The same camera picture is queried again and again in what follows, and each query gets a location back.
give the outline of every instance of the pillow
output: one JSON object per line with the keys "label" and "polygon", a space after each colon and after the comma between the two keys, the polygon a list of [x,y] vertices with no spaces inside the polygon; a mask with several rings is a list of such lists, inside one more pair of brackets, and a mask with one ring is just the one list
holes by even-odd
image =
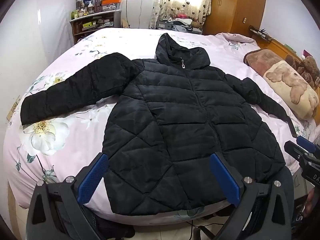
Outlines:
{"label": "pillow", "polygon": [[269,49],[259,49],[246,54],[244,63],[267,81],[299,119],[312,117],[319,104],[317,93],[281,57]]}

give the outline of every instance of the wall socket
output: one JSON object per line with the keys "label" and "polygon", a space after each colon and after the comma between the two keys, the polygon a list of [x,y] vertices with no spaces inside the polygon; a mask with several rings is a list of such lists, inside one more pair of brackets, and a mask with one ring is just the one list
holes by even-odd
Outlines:
{"label": "wall socket", "polygon": [[16,110],[19,102],[21,101],[21,96],[18,96],[18,98],[16,99],[16,101],[13,103],[13,106],[11,107],[8,115],[7,115],[7,120],[10,121],[11,117],[13,116],[13,112]]}

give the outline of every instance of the tiled floor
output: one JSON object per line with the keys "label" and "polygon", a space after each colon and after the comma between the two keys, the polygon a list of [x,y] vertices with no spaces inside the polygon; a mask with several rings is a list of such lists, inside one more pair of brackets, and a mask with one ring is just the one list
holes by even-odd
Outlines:
{"label": "tiled floor", "polygon": [[[16,213],[19,231],[21,234],[21,239],[26,239],[26,223],[28,216],[28,209],[25,210],[16,204]],[[225,223],[227,217],[213,217],[207,221],[201,219],[194,220],[193,224],[195,226],[199,225],[209,225],[211,223]],[[173,225],[165,226],[147,226],[147,227],[134,227],[136,234],[131,240],[188,240],[191,233],[191,225],[188,223],[179,223]],[[207,227],[212,233],[216,234],[221,226],[220,225],[210,225]],[[201,240],[209,240],[201,232]]]}

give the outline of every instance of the brown plush blanket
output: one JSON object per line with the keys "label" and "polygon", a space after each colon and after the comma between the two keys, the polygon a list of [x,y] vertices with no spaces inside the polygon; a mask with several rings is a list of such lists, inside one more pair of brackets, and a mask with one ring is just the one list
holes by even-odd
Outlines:
{"label": "brown plush blanket", "polygon": [[259,49],[246,54],[244,63],[267,81],[298,118],[312,116],[319,104],[316,92],[281,57],[269,49]]}

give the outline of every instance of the jacket collar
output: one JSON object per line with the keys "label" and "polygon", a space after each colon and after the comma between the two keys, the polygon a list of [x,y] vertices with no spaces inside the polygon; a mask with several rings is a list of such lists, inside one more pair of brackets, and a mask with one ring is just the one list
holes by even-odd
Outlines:
{"label": "jacket collar", "polygon": [[156,48],[156,57],[161,64],[177,68],[182,68],[182,59],[186,69],[201,69],[210,65],[210,59],[205,49],[182,47],[168,33],[161,35]]}

